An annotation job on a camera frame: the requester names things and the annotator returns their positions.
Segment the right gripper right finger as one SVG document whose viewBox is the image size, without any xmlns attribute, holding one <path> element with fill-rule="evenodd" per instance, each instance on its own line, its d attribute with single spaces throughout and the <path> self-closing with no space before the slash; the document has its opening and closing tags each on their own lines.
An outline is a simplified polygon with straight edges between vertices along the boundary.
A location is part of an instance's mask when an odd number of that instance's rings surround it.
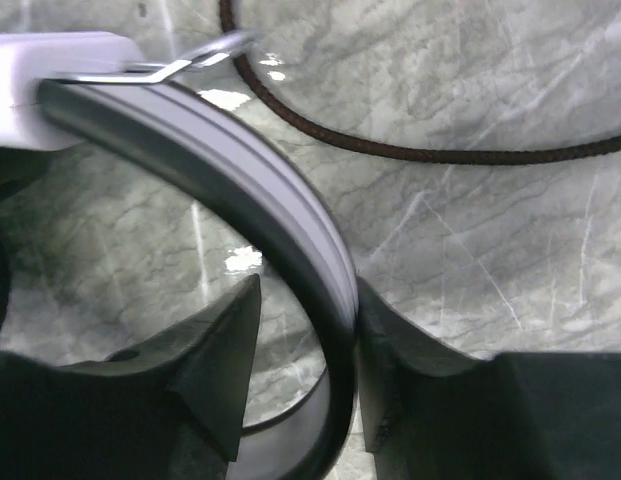
<svg viewBox="0 0 621 480">
<path fill-rule="evenodd" d="M 479 360 L 360 281 L 365 446 L 381 479 L 621 479 L 621 353 Z"/>
</svg>

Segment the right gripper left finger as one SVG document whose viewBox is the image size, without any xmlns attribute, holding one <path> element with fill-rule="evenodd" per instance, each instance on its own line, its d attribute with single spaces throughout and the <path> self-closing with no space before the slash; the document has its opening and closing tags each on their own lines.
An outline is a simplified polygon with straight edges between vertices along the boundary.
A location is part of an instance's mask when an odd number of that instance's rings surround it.
<svg viewBox="0 0 621 480">
<path fill-rule="evenodd" d="M 101 361 L 0 350 L 0 479 L 221 479 L 236 460 L 261 314 L 251 275 Z"/>
</svg>

